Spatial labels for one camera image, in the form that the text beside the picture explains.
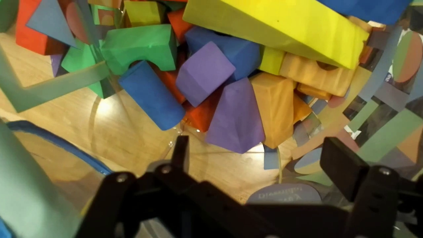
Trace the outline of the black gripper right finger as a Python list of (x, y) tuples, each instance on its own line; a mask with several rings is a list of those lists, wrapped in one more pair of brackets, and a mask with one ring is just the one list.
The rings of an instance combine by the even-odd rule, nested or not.
[(338, 137), (324, 139), (320, 166), (350, 202), (354, 201), (369, 170), (369, 165)]

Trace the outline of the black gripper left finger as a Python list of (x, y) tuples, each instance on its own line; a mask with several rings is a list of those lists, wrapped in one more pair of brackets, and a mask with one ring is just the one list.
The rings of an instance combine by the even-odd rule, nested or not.
[(181, 135), (174, 143), (170, 164), (182, 172), (189, 170), (189, 136)]

